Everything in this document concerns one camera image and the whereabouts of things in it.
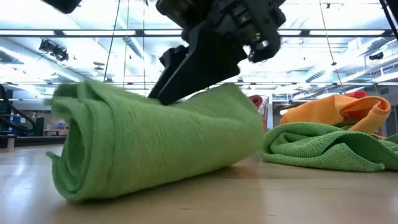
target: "red object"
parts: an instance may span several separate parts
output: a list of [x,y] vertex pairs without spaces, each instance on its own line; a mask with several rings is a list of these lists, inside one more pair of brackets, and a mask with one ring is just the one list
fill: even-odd
[[254,96],[249,96],[249,99],[253,101],[254,105],[256,106],[257,109],[260,109],[260,106],[262,104],[262,97],[259,95],[254,95]]
[[[260,106],[262,104],[261,96],[259,95],[249,96],[249,99],[254,103],[254,106],[256,106],[257,110],[260,109]],[[261,117],[262,117],[262,125],[264,128],[264,132],[267,132],[267,118],[264,114],[262,114]]]
[[360,99],[362,97],[367,96],[367,94],[366,94],[366,92],[364,90],[358,90],[358,91],[355,91],[353,93],[347,93],[346,96]]

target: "ceiling beam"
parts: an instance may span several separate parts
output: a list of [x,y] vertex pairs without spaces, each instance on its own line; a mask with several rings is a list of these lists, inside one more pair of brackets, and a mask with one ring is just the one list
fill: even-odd
[[[51,38],[97,38],[97,37],[180,37],[181,29],[0,29],[0,37],[51,37]],[[279,29],[281,37],[325,38],[324,29]],[[394,37],[391,29],[328,29],[328,37]]]

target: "desk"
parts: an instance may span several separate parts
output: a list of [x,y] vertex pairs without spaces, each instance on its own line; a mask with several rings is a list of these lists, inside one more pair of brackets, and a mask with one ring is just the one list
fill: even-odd
[[43,132],[45,133],[45,136],[48,136],[49,132],[55,132],[56,136],[60,135],[60,131],[66,131],[67,129],[45,129]]
[[46,151],[0,153],[0,223],[375,224],[398,223],[398,173],[353,173],[260,162],[105,202],[68,203]]

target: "cable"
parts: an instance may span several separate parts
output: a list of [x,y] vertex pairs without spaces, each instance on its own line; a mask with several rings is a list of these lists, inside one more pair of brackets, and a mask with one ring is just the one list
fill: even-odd
[[[126,40],[129,38],[129,17],[130,17],[130,0],[127,1],[127,27],[126,27]],[[126,60],[127,60],[127,41],[124,46],[124,70],[123,70],[123,89],[124,89],[124,80],[126,78]]]
[[[328,36],[328,30],[326,28],[325,16],[323,15],[322,0],[319,0],[319,8],[321,9],[323,28],[325,29],[326,41],[328,42],[328,48],[329,48],[331,60],[333,61],[332,65],[335,66],[336,62],[335,62],[335,58],[333,57],[333,52],[331,51],[330,41],[329,41],[329,36]],[[340,74],[338,73],[337,68],[335,69],[335,72],[337,74],[338,81],[340,82],[340,87],[343,90],[343,93],[345,95],[346,94],[346,90],[344,89],[343,82],[341,81]]]
[[[145,30],[145,8],[143,10],[143,23],[142,28]],[[145,37],[142,39],[142,48],[144,53],[142,54],[142,59],[144,61],[144,96],[147,96],[147,82],[146,82],[146,73],[145,73]]]
[[41,60],[42,58],[44,58],[44,56],[46,56],[47,54],[48,54],[48,52],[47,52],[47,53],[43,53],[43,55],[42,55],[39,59],[37,59],[36,62],[38,62],[39,60]]
[[6,126],[9,126],[11,128],[16,129],[17,131],[19,131],[20,133],[26,133],[28,131],[34,131],[36,132],[36,122],[28,117],[27,115],[25,115],[24,113],[20,112],[17,108],[15,108],[9,101],[8,97],[7,97],[7,93],[6,93],[6,89],[5,87],[0,84],[0,94],[3,98],[3,102],[5,102],[5,104],[7,104],[8,107],[10,107],[10,109],[12,109],[13,111],[15,111],[17,114],[21,115],[23,118],[25,118],[26,120],[28,120],[31,124],[32,124],[32,129],[28,129],[28,128],[24,128],[21,126],[18,126],[2,117],[0,117],[0,123],[5,124]]
[[109,46],[108,59],[106,59],[105,74],[104,74],[104,82],[105,82],[105,80],[106,80],[106,74],[107,74],[107,72],[108,72],[109,58],[111,57],[111,51],[112,51],[112,45],[113,45],[113,39],[114,39],[114,31],[116,30],[116,24],[117,24],[117,22],[118,22],[120,1],[121,1],[121,0],[119,0],[119,3],[118,3],[118,10],[116,11],[116,18],[114,19],[113,34],[112,34],[112,38],[111,38],[111,45]]

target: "rolled towel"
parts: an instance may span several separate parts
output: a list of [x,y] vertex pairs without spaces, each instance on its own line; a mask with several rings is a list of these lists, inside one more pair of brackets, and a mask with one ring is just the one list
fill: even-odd
[[100,82],[60,85],[49,102],[70,124],[49,152],[68,200],[113,198],[230,166],[258,150],[261,116],[234,84],[163,106]]

